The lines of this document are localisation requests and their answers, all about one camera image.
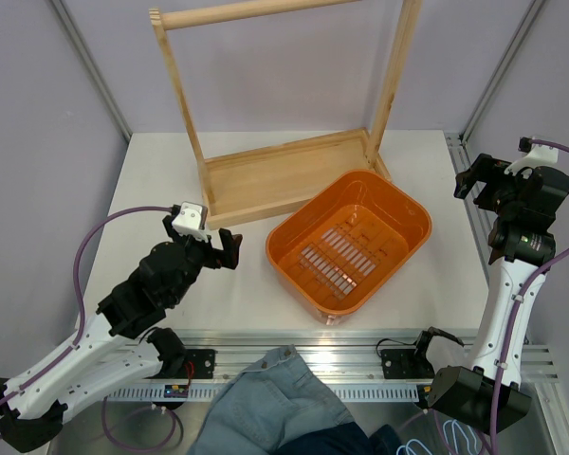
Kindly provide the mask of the light denim jacket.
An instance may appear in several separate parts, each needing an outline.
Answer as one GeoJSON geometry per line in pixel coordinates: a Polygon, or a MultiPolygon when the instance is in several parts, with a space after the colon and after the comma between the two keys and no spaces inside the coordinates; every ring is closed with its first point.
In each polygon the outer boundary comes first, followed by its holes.
{"type": "Polygon", "coordinates": [[[296,347],[286,345],[266,352],[217,393],[188,452],[272,454],[306,434],[354,422],[296,347]]]}

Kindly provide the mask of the dark blue denim garment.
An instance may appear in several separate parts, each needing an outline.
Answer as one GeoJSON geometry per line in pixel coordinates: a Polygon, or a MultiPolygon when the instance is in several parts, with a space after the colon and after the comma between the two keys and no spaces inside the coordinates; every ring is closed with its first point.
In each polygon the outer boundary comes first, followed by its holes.
{"type": "Polygon", "coordinates": [[[390,425],[367,436],[357,423],[349,423],[307,433],[280,446],[274,454],[396,454],[401,445],[399,435],[390,425]]]}

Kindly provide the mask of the light blue skirt hanger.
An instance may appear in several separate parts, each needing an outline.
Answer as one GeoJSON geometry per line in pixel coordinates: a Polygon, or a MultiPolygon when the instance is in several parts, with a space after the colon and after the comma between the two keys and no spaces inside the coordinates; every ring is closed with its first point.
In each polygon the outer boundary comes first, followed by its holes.
{"type": "Polygon", "coordinates": [[[435,441],[427,442],[421,438],[407,438],[395,451],[403,455],[432,455],[432,454],[489,454],[490,450],[484,445],[483,437],[457,420],[439,422],[435,441]]]}

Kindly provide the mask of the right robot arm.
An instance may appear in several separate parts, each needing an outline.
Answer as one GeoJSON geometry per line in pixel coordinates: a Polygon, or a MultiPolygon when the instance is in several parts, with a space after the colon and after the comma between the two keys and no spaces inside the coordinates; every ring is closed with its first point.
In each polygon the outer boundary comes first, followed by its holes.
{"type": "Polygon", "coordinates": [[[521,391],[521,356],[535,299],[555,258],[549,229],[569,194],[569,176],[531,156],[510,163],[481,154],[456,176],[464,199],[478,182],[474,204],[495,213],[488,236],[489,282],[485,310],[470,351],[447,332],[423,331],[412,351],[413,368],[433,375],[427,405],[495,436],[531,406],[521,391]]]}

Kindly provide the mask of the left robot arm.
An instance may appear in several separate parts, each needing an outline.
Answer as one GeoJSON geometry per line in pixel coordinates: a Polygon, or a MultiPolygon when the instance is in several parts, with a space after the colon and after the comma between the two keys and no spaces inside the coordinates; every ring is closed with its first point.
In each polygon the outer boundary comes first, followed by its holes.
{"type": "Polygon", "coordinates": [[[20,453],[39,448],[77,413],[137,379],[179,375],[184,344],[160,328],[203,268],[235,269],[242,235],[219,231],[209,240],[174,234],[154,246],[129,278],[113,288],[75,334],[34,367],[0,378],[0,438],[20,453]]]}

